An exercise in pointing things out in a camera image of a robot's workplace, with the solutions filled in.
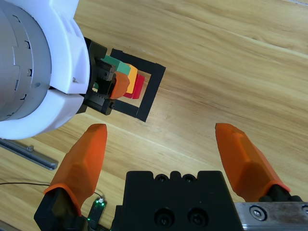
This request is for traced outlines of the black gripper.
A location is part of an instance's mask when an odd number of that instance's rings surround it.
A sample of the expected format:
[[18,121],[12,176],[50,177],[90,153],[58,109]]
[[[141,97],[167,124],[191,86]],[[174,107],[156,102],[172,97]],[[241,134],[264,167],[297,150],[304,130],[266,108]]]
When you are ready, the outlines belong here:
[[115,100],[124,96],[130,85],[126,74],[115,71],[115,66],[103,61],[107,53],[107,48],[84,38],[90,60],[90,78],[88,88],[83,103],[78,110],[78,114],[84,113],[87,108],[104,115],[110,115],[115,108]]

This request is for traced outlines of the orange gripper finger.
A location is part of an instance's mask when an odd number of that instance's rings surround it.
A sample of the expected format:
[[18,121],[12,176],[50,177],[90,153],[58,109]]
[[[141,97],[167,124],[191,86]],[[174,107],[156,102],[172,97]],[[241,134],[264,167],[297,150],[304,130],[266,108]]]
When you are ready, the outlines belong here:
[[217,123],[220,158],[233,191],[246,202],[301,202],[291,195],[264,154],[247,135],[227,123]]
[[107,126],[93,124],[65,155],[34,214],[41,231],[91,230],[81,208],[95,193],[106,142]]

